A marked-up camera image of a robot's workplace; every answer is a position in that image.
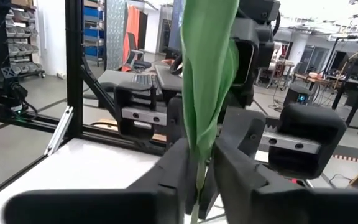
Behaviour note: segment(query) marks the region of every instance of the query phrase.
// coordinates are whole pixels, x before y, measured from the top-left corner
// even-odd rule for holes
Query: black cable
[[[179,75],[181,74],[182,70],[183,70],[183,67],[179,67],[181,64],[182,64],[182,61],[183,61],[183,56],[180,55],[179,57],[177,57],[175,59],[175,61],[173,61],[171,67],[169,68],[169,72],[172,74],[172,75]]]
[[[247,17],[247,15],[240,8],[237,9],[237,14],[240,15],[242,18]]]
[[[314,96],[314,98],[313,98],[313,101],[312,101],[313,103],[317,100],[318,95],[320,94],[320,85],[318,85],[317,88],[318,88],[318,89],[317,89],[317,94],[316,94],[316,95]]]
[[[27,118],[29,121],[34,120],[35,118],[38,117],[38,110],[35,108],[35,106],[31,105],[29,102],[27,102],[26,100],[23,100],[23,103],[27,106],[29,106],[29,108],[32,109],[32,111],[34,112],[34,116],[32,118]]]
[[[323,97],[325,97],[324,94],[327,92],[327,88],[327,86],[324,87],[323,93],[320,96],[320,102],[318,103],[319,105],[321,105],[323,102]]]
[[[324,102],[322,102],[321,104],[324,105],[325,103],[327,103],[327,101],[331,102],[332,96],[333,96],[333,95],[331,95],[331,96],[329,96],[329,97],[326,97],[326,100],[325,100]]]
[[[357,19],[357,18],[351,19],[351,22],[350,22],[350,23],[351,23],[351,26],[352,26],[352,27],[358,26],[358,24],[355,25],[355,24],[353,23],[354,19]]]
[[[281,14],[280,14],[280,12],[278,12],[277,19],[276,19],[276,25],[274,26],[274,29],[273,29],[273,36],[275,36],[276,33],[278,32],[278,29],[280,28],[280,22],[281,22]]]
[[[8,108],[8,110],[17,118],[17,119],[21,119],[23,121],[33,121],[38,117],[38,110],[35,109],[35,107],[33,105],[31,105],[30,103],[28,103],[26,100],[23,100],[23,104],[29,106],[29,108],[31,108],[34,111],[34,116],[31,118],[23,118],[21,116],[21,114],[17,114],[16,111]]]
[[[214,207],[216,207],[216,208],[220,208],[220,209],[224,209],[224,207],[223,207],[223,206],[219,206],[219,205],[214,205]]]
[[[348,177],[345,177],[344,175],[342,174],[335,174],[330,180],[329,180],[329,184],[331,184],[332,186],[334,186],[334,184],[332,183],[332,181],[337,177],[337,176],[341,176],[343,179],[346,179],[348,180],[349,182],[352,181],[352,179],[348,178]]]

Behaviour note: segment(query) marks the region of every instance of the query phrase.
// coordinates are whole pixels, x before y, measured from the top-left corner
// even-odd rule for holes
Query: black chair
[[[136,47],[135,35],[132,33],[127,33],[129,41],[129,52],[126,60],[125,66],[133,70],[145,70],[152,66],[150,62],[143,61],[144,52],[138,50]]]

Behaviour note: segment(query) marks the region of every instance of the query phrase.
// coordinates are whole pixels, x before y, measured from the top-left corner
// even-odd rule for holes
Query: wooden board
[[[308,77],[307,75],[295,74],[295,76],[297,78],[301,78],[303,80],[308,80],[309,82],[314,82],[314,83],[318,83],[318,84],[328,84],[329,83],[329,81],[327,81],[327,80],[311,78],[311,77]]]
[[[115,121],[115,120],[111,120],[111,119],[100,119],[100,120],[98,121],[98,123],[106,123],[106,124],[96,124],[95,127],[110,129],[110,130],[112,130],[112,131],[118,131],[117,121]],[[162,135],[162,134],[154,134],[153,140],[158,140],[158,141],[166,142],[166,141],[167,141],[167,137],[164,136],[164,135]]]

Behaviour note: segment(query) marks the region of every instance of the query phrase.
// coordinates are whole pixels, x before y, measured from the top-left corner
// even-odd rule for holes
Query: table
[[[1,211],[14,195],[44,189],[124,189],[158,160],[158,156],[73,139],[0,191],[0,224],[3,223]],[[213,207],[208,218],[223,211]],[[190,223],[189,215],[185,215],[185,223]],[[209,223],[227,221],[223,217]]]
[[[326,76],[327,79],[331,80],[332,82],[337,80],[337,77],[332,76],[332,75],[327,75]],[[335,100],[334,103],[332,105],[332,109],[335,110],[339,104],[339,100],[341,100],[341,97],[343,95],[343,93],[347,90],[354,90],[358,92],[358,81],[357,80],[353,80],[351,78],[349,78],[348,80],[345,80],[344,78],[339,79],[338,83],[340,83],[339,88],[338,88],[338,93],[335,96]],[[351,122],[353,120],[353,117],[356,113],[356,111],[358,110],[358,95],[356,98],[356,102],[354,103],[351,112],[349,113],[349,115],[347,116],[346,119],[346,125],[348,128],[352,128],[352,129],[356,129],[358,130],[358,126],[352,126]]]
[[[332,76],[332,75],[327,75],[326,79],[323,80],[323,79],[311,78],[311,77],[309,77],[307,75],[295,74],[294,77],[293,77],[293,82],[295,81],[295,78],[301,78],[303,80],[311,82],[309,90],[313,92],[313,95],[314,95],[314,91],[313,91],[314,84],[317,83],[319,85],[331,85],[331,86],[333,86],[333,85],[335,85],[334,83],[337,82],[336,89],[338,89],[338,93],[335,96],[334,103],[333,103],[333,105],[331,107],[333,110],[336,110],[336,108],[337,108],[337,106],[339,104],[339,100],[341,100],[341,97],[342,97],[343,93],[346,90],[354,90],[354,91],[358,92],[358,81],[353,80],[351,78],[348,79],[348,80],[345,80],[345,79],[342,78],[342,79],[339,79],[337,81],[337,77]],[[357,109],[358,109],[358,96],[356,98],[356,102],[354,103],[354,105],[353,105],[353,107],[351,109],[351,112],[349,113],[349,115],[346,118],[346,125],[347,125],[348,128],[358,130],[358,126],[352,126],[351,125],[351,122],[353,120],[353,117],[354,117]]]

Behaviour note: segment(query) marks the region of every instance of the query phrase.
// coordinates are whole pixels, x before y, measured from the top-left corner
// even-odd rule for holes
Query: white tabletop
[[[269,154],[258,151],[255,159],[267,162]],[[14,195],[42,189],[124,189],[158,160],[158,156],[74,139],[0,191],[0,224],[4,223],[1,211]],[[215,205],[223,206],[220,197]],[[208,218],[224,213],[218,207],[211,209]],[[190,223],[190,216],[185,215],[185,223]],[[227,221],[220,218],[208,223]]]

